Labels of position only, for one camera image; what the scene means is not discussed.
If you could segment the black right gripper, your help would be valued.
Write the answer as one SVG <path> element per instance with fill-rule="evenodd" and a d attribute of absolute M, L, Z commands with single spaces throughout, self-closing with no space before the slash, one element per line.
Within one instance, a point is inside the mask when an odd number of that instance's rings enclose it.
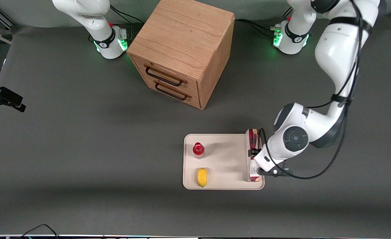
<path fill-rule="evenodd" d="M 23 97 L 6 87 L 0 87 L 0 105 L 12 107 L 19 112 L 26 110 L 26 105 L 22 104 Z"/>

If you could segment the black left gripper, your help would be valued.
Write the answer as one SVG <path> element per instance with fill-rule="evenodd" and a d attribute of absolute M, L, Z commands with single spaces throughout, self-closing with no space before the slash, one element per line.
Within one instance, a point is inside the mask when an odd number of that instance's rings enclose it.
<path fill-rule="evenodd" d="M 277 158 L 267 152 L 267 147 L 249 149 L 247 157 L 254 157 L 257 167 L 250 167 L 250 176 L 288 177 L 291 170 L 285 167 L 285 159 Z"/>

